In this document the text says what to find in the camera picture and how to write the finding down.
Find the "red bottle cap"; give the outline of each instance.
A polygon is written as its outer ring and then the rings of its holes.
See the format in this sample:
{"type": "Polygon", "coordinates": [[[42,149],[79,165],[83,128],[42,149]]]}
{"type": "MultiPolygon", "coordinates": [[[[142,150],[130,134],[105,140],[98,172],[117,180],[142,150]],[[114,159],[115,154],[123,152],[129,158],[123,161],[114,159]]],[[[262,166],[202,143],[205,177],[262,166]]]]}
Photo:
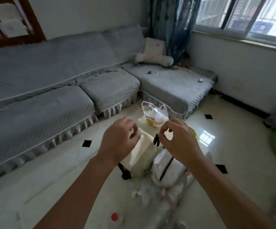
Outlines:
{"type": "Polygon", "coordinates": [[[113,220],[113,222],[117,221],[118,220],[118,213],[113,213],[111,215],[111,220],[113,220]]]}

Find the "white paper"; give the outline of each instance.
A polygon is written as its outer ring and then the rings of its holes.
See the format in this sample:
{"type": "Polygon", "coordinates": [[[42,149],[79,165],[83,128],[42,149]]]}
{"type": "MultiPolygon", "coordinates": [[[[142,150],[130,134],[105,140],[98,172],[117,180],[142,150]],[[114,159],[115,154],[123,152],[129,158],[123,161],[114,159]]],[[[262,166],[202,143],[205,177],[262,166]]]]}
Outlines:
{"type": "Polygon", "coordinates": [[[1,27],[3,32],[9,38],[28,34],[26,27],[23,25],[21,20],[2,22],[1,27]]]}
{"type": "Polygon", "coordinates": [[[0,22],[9,20],[22,20],[17,7],[11,3],[0,4],[0,22]]]}

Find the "blue curtain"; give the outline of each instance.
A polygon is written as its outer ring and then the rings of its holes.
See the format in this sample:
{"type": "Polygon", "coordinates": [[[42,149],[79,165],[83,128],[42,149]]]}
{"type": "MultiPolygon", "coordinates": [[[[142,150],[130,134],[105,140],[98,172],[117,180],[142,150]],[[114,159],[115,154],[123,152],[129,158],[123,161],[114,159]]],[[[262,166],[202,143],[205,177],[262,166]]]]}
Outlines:
{"type": "Polygon", "coordinates": [[[152,38],[164,40],[167,55],[178,61],[188,45],[201,0],[148,0],[152,38]]]}

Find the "baseboard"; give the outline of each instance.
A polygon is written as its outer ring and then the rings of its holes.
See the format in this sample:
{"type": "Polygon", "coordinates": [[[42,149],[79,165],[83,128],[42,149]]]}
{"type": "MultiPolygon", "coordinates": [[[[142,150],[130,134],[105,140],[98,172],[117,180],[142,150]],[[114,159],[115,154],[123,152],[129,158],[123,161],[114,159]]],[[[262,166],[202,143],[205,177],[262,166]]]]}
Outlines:
{"type": "Polygon", "coordinates": [[[231,96],[228,96],[228,95],[226,95],[226,94],[224,94],[222,92],[219,92],[217,90],[211,89],[209,93],[213,94],[213,95],[218,95],[223,100],[226,100],[226,101],[228,101],[228,102],[230,102],[230,103],[232,103],[234,105],[237,105],[240,108],[243,108],[246,111],[249,111],[249,112],[251,112],[251,113],[253,113],[253,114],[255,114],[255,115],[257,115],[257,116],[259,116],[259,117],[261,117],[263,119],[265,119],[265,118],[267,118],[267,117],[270,116],[270,114],[268,114],[268,113],[266,113],[264,111],[261,111],[261,110],[259,110],[257,108],[254,108],[254,107],[251,107],[251,106],[249,106],[249,105],[241,102],[240,100],[237,100],[237,99],[235,99],[235,98],[233,98],[231,96]]]}

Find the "sofa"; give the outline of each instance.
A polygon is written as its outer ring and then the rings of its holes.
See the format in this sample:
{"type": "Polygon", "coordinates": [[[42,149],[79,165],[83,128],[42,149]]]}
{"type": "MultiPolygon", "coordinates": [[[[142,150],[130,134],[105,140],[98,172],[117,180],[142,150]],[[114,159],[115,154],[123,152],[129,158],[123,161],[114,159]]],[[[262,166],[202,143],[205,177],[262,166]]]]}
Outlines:
{"type": "Polygon", "coordinates": [[[214,81],[130,64],[144,43],[136,25],[0,48],[0,176],[90,127],[97,116],[119,113],[138,92],[166,104],[170,117],[187,118],[214,81]],[[146,76],[150,70],[153,77],[146,76]]]}

